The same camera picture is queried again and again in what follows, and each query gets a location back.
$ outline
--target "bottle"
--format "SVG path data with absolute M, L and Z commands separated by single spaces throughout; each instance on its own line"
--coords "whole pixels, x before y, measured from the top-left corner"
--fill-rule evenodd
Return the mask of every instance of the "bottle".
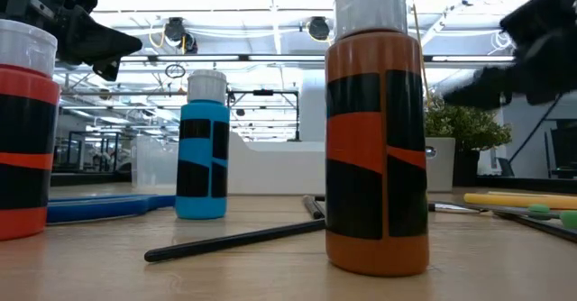
M 325 58 L 326 252 L 373 276 L 428 265 L 421 59 L 405 2 L 336 0 Z
M 188 104 L 180 110 L 176 212 L 182 219 L 226 213 L 230 112 L 226 76 L 196 70 L 188 78 Z
M 40 233 L 52 171 L 60 86 L 57 41 L 0 19 L 0 241 Z

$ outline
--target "white bottle cap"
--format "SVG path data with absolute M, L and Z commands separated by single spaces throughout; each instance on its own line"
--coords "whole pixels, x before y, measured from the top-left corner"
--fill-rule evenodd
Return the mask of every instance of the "white bottle cap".
M 51 77 L 58 42 L 37 27 L 0 19 L 0 64 L 27 68 Z
M 188 101 L 210 100 L 224 104 L 226 75 L 214 70 L 195 70 L 188 77 Z
M 371 30 L 407 33 L 407 0 L 335 0 L 336 38 Z

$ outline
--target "white planter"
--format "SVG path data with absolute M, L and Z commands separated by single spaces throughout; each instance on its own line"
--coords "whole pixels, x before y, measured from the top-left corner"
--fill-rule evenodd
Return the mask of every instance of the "white planter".
M 427 191 L 453 191 L 454 138 L 426 138 L 425 146 Z

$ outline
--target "black stripe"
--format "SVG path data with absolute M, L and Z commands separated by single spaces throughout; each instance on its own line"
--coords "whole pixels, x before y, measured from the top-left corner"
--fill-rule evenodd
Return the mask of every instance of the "black stripe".
M 209 176 L 208 167 L 179 160 L 177 196 L 207 197 Z
M 215 121 L 213 133 L 213 157 L 228 160 L 228 123 Z
M 226 197 L 226 179 L 228 168 L 213 162 L 212 169 L 212 197 Z
M 387 88 L 387 144 L 401 149 L 424 151 L 423 84 L 410 71 L 389 70 Z
M 389 236 L 426 233 L 426 173 L 424 169 L 387 157 Z
M 333 233 L 382 238 L 382 175 L 326 160 L 326 226 Z
M 49 187 L 49 170 L 0 164 L 0 209 L 46 206 Z
M 327 85 L 327 116 L 355 112 L 380 112 L 380 77 L 376 73 L 353 75 Z
M 180 121 L 180 139 L 210 139 L 210 120 L 188 119 Z
M 0 152 L 52 153 L 57 113 L 50 103 L 0 94 Z

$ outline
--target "cable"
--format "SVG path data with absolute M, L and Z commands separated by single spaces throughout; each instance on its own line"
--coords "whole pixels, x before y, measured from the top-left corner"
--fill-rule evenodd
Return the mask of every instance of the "cable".
M 506 33 L 495 32 L 490 37 L 490 44 L 495 50 L 504 50 L 513 45 L 513 42 Z
M 148 39 L 150 40 L 153 47 L 160 48 L 162 47 L 162 45 L 164 45 L 164 37 L 166 36 L 164 35 L 164 31 L 166 31 L 166 23 L 164 24 L 164 26 L 162 26 L 162 35 L 160 38 L 160 44 L 156 44 L 152 39 L 152 24 L 151 24 L 151 32 L 148 33 Z
M 415 16 L 415 27 L 417 28 L 417 40 L 418 45 L 421 47 L 419 54 L 421 56 L 421 70 L 423 70 L 423 83 L 425 85 L 426 91 L 426 106 L 431 107 L 431 95 L 429 93 L 429 85 L 426 81 L 426 68 L 425 68 L 425 56 L 423 55 L 423 45 L 421 44 L 421 31 L 418 27 L 418 17 L 417 17 L 417 5 L 415 4 L 415 0 L 413 0 L 413 15 Z

